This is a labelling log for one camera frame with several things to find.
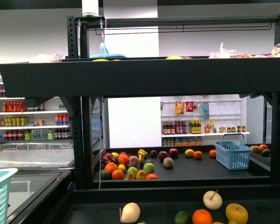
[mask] shopping basket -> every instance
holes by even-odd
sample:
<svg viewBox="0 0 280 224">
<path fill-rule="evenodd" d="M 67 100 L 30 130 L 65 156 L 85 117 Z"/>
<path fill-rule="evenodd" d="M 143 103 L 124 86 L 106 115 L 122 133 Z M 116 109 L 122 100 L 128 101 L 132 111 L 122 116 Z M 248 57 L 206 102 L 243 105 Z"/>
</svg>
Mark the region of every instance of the shopping basket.
<svg viewBox="0 0 280 224">
<path fill-rule="evenodd" d="M 10 178 L 16 168 L 0 169 L 0 224 L 6 223 Z"/>
<path fill-rule="evenodd" d="M 241 142 L 236 141 L 223 141 L 226 135 L 242 135 Z M 241 133 L 224 134 L 221 141 L 214 143 L 216 147 L 216 159 L 225 167 L 231 170 L 248 169 L 250 153 L 252 149 L 245 146 L 245 136 Z"/>
</svg>

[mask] black tray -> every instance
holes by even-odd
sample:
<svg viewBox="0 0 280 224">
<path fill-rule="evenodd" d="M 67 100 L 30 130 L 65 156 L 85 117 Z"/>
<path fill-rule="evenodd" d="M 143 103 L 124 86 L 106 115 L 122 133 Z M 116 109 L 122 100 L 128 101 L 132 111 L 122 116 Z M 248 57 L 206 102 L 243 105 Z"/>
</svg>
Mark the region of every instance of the black tray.
<svg viewBox="0 0 280 224">
<path fill-rule="evenodd" d="M 223 204 L 210 211 L 203 204 L 203 195 L 216 189 Z M 197 209 L 208 210 L 213 222 L 227 223 L 225 208 L 230 203 L 239 203 L 247 209 L 248 224 L 280 224 L 280 186 L 269 185 L 73 191 L 43 223 L 97 224 L 99 220 L 101 224 L 120 224 L 119 208 L 129 202 L 140 206 L 138 222 L 147 224 L 172 224 L 181 210 L 191 219 Z"/>
<path fill-rule="evenodd" d="M 169 152 L 172 147 L 146 147 L 142 148 L 146 152 L 156 150 Z M 141 188 L 141 187 L 176 187 L 176 186 L 210 186 L 210 185 L 238 185 L 238 184 L 266 184 L 270 183 L 269 167 L 265 164 L 251 158 L 249 168 L 243 170 L 229 170 L 216 159 L 209 157 L 209 151 L 214 149 L 213 146 L 192 146 L 192 147 L 175 147 L 179 150 L 177 159 L 174 159 L 174 168 L 167 169 L 160 162 L 158 156 L 151 158 L 150 155 L 146 159 L 152 159 L 155 167 L 155 174 L 158 175 L 158 180 L 105 180 L 101 181 L 100 188 Z M 194 151 L 200 150 L 203 152 L 201 160 L 187 158 L 184 154 L 185 150 L 192 148 Z M 127 152 L 129 154 L 138 155 L 140 148 L 125 148 L 125 149 L 107 149 L 111 152 Z M 99 165 L 96 165 L 96 174 L 94 176 L 95 188 L 99 188 Z M 143 169 L 143 166 L 138 165 L 138 170 Z"/>
</svg>

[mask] white device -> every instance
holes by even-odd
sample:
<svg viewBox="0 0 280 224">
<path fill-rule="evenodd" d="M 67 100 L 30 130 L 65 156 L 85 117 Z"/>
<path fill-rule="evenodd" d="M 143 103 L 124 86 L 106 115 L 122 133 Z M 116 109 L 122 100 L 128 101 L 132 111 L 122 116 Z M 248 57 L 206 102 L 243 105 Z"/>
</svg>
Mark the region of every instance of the white device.
<svg viewBox="0 0 280 224">
<path fill-rule="evenodd" d="M 82 15 L 98 16 L 98 0 L 82 0 Z"/>
</svg>

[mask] basket handle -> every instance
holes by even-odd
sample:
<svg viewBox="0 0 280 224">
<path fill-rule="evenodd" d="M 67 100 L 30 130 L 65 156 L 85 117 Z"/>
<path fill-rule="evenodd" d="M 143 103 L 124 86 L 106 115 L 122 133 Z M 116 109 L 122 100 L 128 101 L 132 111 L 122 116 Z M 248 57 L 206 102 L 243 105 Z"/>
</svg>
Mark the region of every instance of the basket handle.
<svg viewBox="0 0 280 224">
<path fill-rule="evenodd" d="M 223 137 L 226 136 L 226 135 L 237 135 L 237 134 L 240 134 L 243 136 L 242 140 L 241 140 L 241 145 L 243 145 L 243 143 L 245 142 L 245 136 L 242 134 L 242 133 L 231 133 L 231 134 L 224 134 L 222 135 L 222 138 L 221 138 L 221 141 L 220 141 L 220 146 L 222 146 L 222 141 L 223 141 Z"/>
</svg>

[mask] blue container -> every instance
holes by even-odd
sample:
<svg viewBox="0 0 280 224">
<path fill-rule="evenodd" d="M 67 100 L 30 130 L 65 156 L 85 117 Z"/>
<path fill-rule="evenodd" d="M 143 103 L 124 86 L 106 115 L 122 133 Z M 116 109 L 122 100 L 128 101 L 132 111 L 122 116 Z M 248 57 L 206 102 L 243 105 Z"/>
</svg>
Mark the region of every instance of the blue container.
<svg viewBox="0 0 280 224">
<path fill-rule="evenodd" d="M 0 169 L 0 224 L 6 223 L 10 178 L 16 168 Z"/>
<path fill-rule="evenodd" d="M 224 136 L 236 134 L 242 135 L 243 138 L 241 142 L 223 141 Z M 214 143 L 217 161 L 231 170 L 248 169 L 252 149 L 245 146 L 245 144 L 243 144 L 244 142 L 245 136 L 241 133 L 224 134 L 221 141 Z"/>
</svg>

